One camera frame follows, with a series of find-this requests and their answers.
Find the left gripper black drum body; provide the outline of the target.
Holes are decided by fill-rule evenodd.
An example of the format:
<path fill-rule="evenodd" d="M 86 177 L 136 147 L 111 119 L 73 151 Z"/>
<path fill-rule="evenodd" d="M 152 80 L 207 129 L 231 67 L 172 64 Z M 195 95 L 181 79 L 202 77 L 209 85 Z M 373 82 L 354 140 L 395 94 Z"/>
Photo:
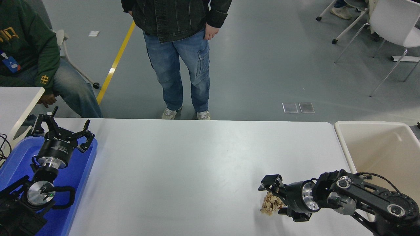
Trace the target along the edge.
<path fill-rule="evenodd" d="M 39 164 L 58 160 L 59 164 L 69 164 L 75 148 L 78 146 L 76 139 L 62 140 L 60 138 L 45 138 L 44 143 L 36 156 Z"/>

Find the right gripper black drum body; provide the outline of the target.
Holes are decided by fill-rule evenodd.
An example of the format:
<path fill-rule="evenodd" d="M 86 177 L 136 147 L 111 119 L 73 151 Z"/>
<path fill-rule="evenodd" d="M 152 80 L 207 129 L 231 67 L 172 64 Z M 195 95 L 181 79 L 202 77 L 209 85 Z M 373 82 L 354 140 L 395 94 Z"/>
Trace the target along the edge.
<path fill-rule="evenodd" d="M 287 198 L 287 206 L 298 213 L 309 213 L 310 210 L 303 200 L 303 187 L 311 181 L 299 181 L 291 184 L 285 184 L 285 194 Z"/>

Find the person's left hand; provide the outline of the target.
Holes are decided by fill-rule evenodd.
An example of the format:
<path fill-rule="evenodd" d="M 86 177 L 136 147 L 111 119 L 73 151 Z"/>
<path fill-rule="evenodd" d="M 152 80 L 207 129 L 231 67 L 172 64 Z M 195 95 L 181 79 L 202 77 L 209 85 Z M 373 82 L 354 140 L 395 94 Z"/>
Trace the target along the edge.
<path fill-rule="evenodd" d="M 219 33 L 219 30 L 219 28 L 212 27 L 209 24 L 205 24 L 204 40 L 213 39 Z"/>
<path fill-rule="evenodd" d="M 43 94 L 36 104 L 42 104 L 45 108 L 52 106 L 54 103 L 57 102 L 56 96 L 54 93 L 51 94 Z"/>

